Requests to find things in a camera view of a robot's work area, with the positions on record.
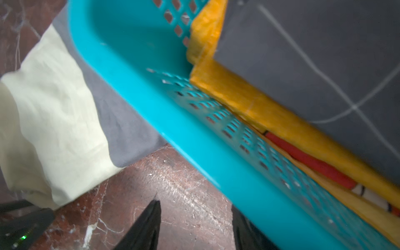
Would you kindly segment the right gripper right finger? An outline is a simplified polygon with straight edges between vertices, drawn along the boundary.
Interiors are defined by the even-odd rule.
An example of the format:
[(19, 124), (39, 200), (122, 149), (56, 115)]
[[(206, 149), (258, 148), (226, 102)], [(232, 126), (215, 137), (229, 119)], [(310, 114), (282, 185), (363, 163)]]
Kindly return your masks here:
[(237, 250), (278, 250), (250, 220), (248, 220), (234, 205), (232, 211), (232, 226), (235, 247)]

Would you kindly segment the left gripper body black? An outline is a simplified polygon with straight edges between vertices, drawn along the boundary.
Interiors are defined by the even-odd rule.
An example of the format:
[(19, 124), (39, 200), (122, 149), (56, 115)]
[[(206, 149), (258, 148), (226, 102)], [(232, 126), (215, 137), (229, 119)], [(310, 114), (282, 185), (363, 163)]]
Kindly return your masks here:
[(41, 208), (1, 223), (1, 249), (27, 250), (55, 220), (50, 208)]

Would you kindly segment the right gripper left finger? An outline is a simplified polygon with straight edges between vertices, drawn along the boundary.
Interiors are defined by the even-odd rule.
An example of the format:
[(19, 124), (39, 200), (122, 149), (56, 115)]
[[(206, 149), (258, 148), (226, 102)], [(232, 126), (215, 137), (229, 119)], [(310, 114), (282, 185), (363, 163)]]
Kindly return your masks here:
[(156, 250), (160, 224), (160, 201), (152, 200), (114, 250)]

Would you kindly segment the orange cartoon pillowcase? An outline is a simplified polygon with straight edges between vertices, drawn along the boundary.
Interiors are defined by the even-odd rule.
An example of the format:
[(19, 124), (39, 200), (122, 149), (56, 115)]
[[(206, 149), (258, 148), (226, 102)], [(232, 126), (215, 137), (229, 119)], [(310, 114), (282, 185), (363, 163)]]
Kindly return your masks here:
[(303, 119), (214, 61), (226, 6), (226, 1), (209, 1), (191, 24), (186, 54), (193, 64), (190, 82), (226, 105), (258, 132), (271, 132), (270, 141), (288, 142), (399, 207), (399, 188)]

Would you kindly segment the teal plastic basket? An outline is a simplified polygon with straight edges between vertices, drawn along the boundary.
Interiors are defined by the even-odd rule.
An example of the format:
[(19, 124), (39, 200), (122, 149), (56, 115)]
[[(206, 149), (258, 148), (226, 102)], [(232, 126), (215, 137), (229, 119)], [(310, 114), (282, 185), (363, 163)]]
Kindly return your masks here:
[(397, 250), (348, 194), (274, 148), (189, 81), (205, 1), (69, 1), (82, 58), (282, 250)]

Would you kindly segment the dark grey checked pillowcase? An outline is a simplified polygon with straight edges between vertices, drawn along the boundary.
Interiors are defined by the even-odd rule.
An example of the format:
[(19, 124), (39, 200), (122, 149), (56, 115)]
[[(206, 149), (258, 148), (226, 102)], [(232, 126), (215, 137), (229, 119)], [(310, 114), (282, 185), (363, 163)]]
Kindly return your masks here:
[(399, 1), (229, 1), (214, 59), (400, 183)]

